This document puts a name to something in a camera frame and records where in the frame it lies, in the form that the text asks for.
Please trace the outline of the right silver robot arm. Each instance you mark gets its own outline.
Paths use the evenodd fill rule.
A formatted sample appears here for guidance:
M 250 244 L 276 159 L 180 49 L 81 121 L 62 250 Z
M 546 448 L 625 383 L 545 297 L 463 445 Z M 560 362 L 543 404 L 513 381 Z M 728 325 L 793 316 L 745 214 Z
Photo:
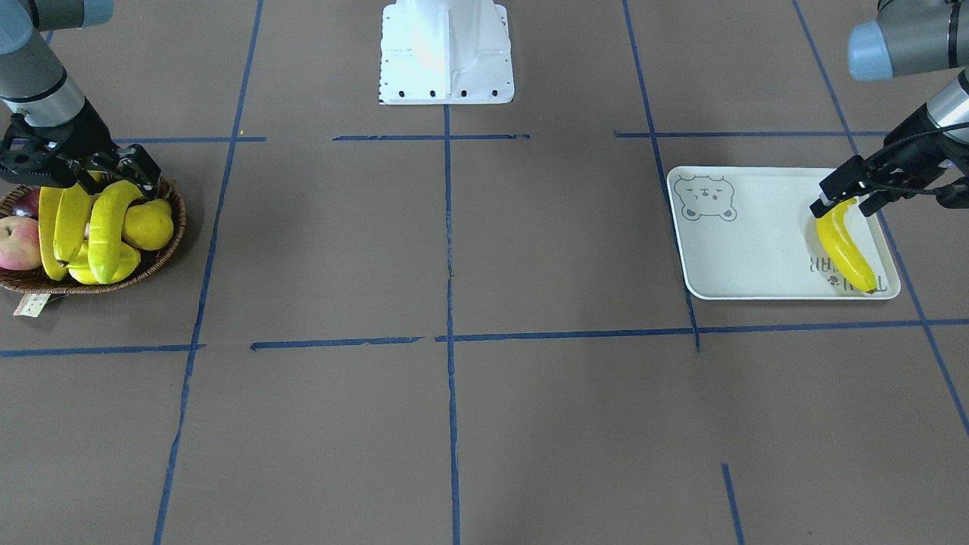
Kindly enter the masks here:
M 160 168 L 138 144 L 111 137 L 44 33 L 107 23 L 111 1 L 4 1 L 1 4 L 1 97 L 9 108 L 2 137 L 2 179 L 11 184 L 104 191 L 93 173 L 125 179 L 146 200 L 157 197 Z

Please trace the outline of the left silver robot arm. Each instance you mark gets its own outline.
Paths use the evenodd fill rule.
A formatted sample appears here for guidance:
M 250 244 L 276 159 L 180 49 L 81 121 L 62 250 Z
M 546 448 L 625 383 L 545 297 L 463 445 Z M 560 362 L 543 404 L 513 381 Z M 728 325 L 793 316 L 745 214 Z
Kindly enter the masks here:
M 820 183 L 813 217 L 861 199 L 866 217 L 917 195 L 944 208 L 968 204 L 968 7 L 965 1 L 881 1 L 875 20 L 849 38 L 848 65 L 859 82 L 948 69 L 958 75 L 906 117 L 869 157 L 852 156 Z

